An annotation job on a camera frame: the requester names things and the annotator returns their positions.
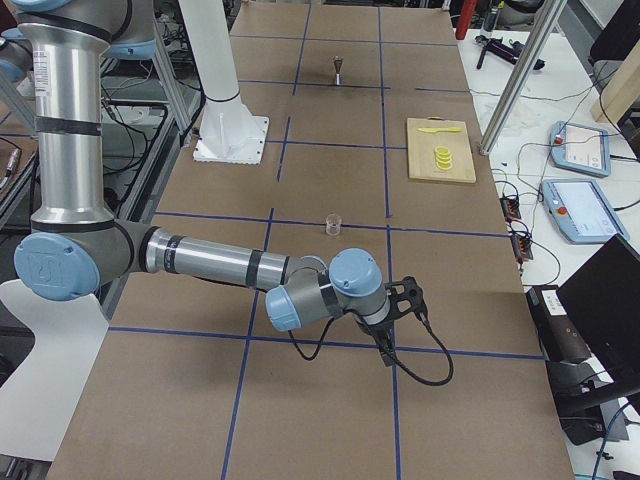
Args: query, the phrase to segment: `red cylinder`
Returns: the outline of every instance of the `red cylinder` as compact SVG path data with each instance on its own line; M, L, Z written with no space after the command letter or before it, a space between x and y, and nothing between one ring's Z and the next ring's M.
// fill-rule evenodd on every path
M471 18L473 18L473 13L476 11L477 3L478 0L465 0L462 11L460 12L460 18L458 19L458 26L456 27L456 38L458 40L464 40L464 37L467 35L467 30L469 30L469 25L471 25Z

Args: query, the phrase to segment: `white plastic part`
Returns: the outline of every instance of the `white plastic part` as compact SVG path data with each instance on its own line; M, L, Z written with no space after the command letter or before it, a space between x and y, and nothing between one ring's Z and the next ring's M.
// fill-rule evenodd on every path
M242 103L221 0L180 0L202 88L207 96L198 161L258 164L269 127Z
M0 387L0 454L51 462L109 323L93 295L53 302L21 280L0 285L0 301L35 335L33 350Z

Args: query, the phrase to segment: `robotic arm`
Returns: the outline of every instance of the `robotic arm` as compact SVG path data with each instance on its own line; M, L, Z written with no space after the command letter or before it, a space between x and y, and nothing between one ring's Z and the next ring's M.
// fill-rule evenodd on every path
M280 331L353 313L387 365L397 364L395 320L414 312L429 330L415 280L385 285L363 250L345 250L327 268L315 257L222 245L115 219L102 197L99 60L107 51L130 59L153 55L152 0L12 1L33 49L42 184L34 233L18 246L14 263L35 293L65 301L131 272L191 275L266 291L268 314ZM226 32L222 2L207 8L219 9L223 22L208 28ZM230 58L230 49L225 55ZM237 101L238 95L228 99ZM409 306L401 310L400 304Z

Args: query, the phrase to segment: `computer monitor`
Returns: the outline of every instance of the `computer monitor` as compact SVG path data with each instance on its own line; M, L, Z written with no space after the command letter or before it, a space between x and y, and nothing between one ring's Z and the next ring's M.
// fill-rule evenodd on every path
M615 235L557 294L591 352L614 380L589 392L556 394L560 416L620 397L628 397L640 413L640 254Z

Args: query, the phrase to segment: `table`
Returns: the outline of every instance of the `table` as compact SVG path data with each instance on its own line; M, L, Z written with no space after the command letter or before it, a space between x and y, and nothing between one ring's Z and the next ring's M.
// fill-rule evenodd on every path
M383 367L347 319L307 364L260 294L133 275L48 478L571 478L488 162L474 156L474 185L407 178L406 117L464 120L480 140L448 14L248 3L232 34L243 99L270 117L262 163L194 163L192 144L155 223L325 259L368 249L385 278L424 286L456 377L428 389ZM396 340L443 375L414 320Z
M475 44L474 38L478 34L479 31L470 30L466 39L461 41L458 47L469 87L474 96L478 120L484 128L497 104L497 98L480 92L501 92L512 67L488 54L483 68L477 70L476 63L480 47ZM523 43L526 42L528 35L524 32L499 32L499 34L504 35L505 42L518 40ZM616 133L611 125L597 124L591 117L589 110L598 99L597 90L590 88L592 81L571 50L567 39L560 34L552 34L541 58L547 64L544 69L534 72L530 76L523 95L557 99L578 92L582 92L582 94L561 101L531 98L518 100L505 131L491 152L490 161L492 168L494 168L495 179L513 183L521 194L535 192L536 189L531 187L537 188L542 178L589 178L585 175L558 169L551 163L547 163L548 147L544 146L525 147L518 166L517 153L520 147L529 142L547 144L549 131L554 122L568 120L573 114L575 123L598 126L607 129L611 134ZM620 135L609 138L612 154L634 157L624 138ZM597 182L613 206L630 204L640 196L640 164L624 160L613 160L612 164L611 175L604 179L598 179ZM505 187L502 183L497 183L496 186L499 194L502 193L503 187L506 194L513 193L511 187ZM559 233L546 209L542 205L536 205L535 195L522 197L521 213L524 223L533 228L534 240L550 249L560 260L561 269L554 283L562 284L600 247L599 245L570 244ZM618 212L620 220L630 233L630 243L636 250L640 250L639 213L638 207ZM558 272L555 260L549 253L536 245L533 246L533 254L535 260L525 264L522 275L523 284L541 284L551 281ZM602 370L602 366L597 360L592 359L590 363L595 371ZM611 378L604 376L603 380L611 381ZM638 420L638 415L635 412L627 409L625 413L631 419ZM627 470L633 473L640 471L640 458L637 455L640 446L638 428L629 427L629 435L631 438L629 442L607 445L607 452L611 453L615 459L601 463L600 475L612 478L613 470ZM576 447L568 441L566 443L574 472L591 475L595 461L594 452L599 448L600 440L589 442L580 447Z

